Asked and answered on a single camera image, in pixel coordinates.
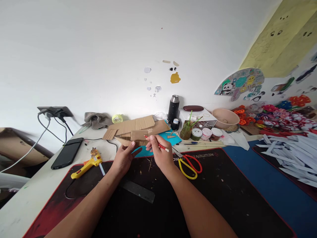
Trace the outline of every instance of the white wall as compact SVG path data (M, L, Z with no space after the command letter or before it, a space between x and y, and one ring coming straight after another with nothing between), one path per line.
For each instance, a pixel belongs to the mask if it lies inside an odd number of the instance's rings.
M81 124L86 111L130 119L167 112L173 94L182 97L182 105L208 110L238 106L242 96L231 103L214 92L239 68L280 2L1 1L0 126L36 140L43 131L37 106L68 106ZM171 84L170 65L162 60L180 64L180 83ZM263 87L285 81L267 79ZM150 97L157 85L162 91ZM50 129L63 138L55 121ZM49 133L40 144L52 152L61 147Z

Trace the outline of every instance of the smartphone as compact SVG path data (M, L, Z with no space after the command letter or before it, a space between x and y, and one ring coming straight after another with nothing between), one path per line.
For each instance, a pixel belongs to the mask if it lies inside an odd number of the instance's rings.
M70 165L78 152L78 149L83 141L83 138L72 139L66 142L62 151L57 156L56 160L51 166L51 169L61 169Z

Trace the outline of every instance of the red pencil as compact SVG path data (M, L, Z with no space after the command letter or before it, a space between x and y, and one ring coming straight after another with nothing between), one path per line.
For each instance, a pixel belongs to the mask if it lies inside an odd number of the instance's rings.
M158 144L159 147L161 147L162 149L166 150L167 152L169 152L169 149L166 149L163 145L161 145L160 143Z

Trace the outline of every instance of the silver thermos lid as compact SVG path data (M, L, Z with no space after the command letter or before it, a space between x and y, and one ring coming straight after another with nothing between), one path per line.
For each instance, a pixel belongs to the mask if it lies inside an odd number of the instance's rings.
M171 98L171 102L179 102L179 96L178 95L173 95Z

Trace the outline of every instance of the white cable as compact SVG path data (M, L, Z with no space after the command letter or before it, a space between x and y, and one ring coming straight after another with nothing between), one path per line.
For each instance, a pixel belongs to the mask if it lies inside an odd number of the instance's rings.
M13 166L15 166L20 160L22 160L23 158L25 158L32 150L33 148L38 144L38 142L40 141L40 139L42 138L42 135L45 133L45 131L47 130L47 128L49 127L51 121L49 120L49 124L47 125L46 129L43 131L43 133L41 134L40 138L37 140L37 142L32 146L32 148L29 150L29 152L27 152L21 159L19 159L17 162L15 162L13 165L11 165L10 167L0 171L0 173L8 170L9 168L12 168Z

